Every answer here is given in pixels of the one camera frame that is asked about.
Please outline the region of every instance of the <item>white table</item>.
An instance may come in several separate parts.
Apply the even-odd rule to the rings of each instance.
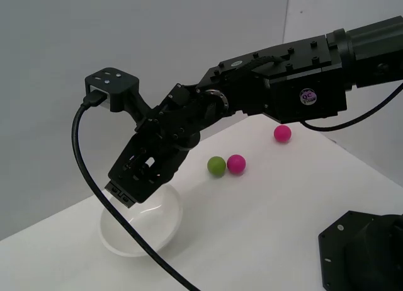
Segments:
[[[293,124],[281,145],[275,126],[251,117],[202,141],[172,180],[184,217],[161,254],[202,290],[320,291],[322,230],[348,210],[403,210],[401,187],[323,135]],[[208,158],[233,153],[244,175],[211,179]],[[150,258],[107,251],[100,212],[91,197],[1,241],[1,290],[181,290]]]

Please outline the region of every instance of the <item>green ball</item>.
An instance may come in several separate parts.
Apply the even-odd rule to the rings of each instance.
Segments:
[[[212,157],[207,162],[208,171],[215,176],[222,176],[225,173],[227,164],[222,157]]]

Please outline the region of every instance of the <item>gray wall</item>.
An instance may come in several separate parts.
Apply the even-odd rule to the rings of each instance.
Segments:
[[[287,0],[0,0],[0,239],[90,196],[70,144],[85,76],[130,72],[154,106],[220,60],[281,43],[286,10]],[[134,127],[103,108],[84,116],[100,186]]]

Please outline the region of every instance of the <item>white bowl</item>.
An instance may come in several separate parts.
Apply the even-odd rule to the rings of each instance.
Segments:
[[[162,185],[142,204],[127,208],[111,197],[112,205],[132,227],[158,251],[175,235],[182,219],[182,203],[178,191],[171,185]],[[99,221],[102,243],[111,252],[126,257],[147,255],[127,231],[104,209]]]

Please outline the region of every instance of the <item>black metal bracket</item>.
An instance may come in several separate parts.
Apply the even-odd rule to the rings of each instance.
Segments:
[[[344,248],[374,214],[349,211],[319,234],[323,287],[328,291],[356,291],[348,278]]]

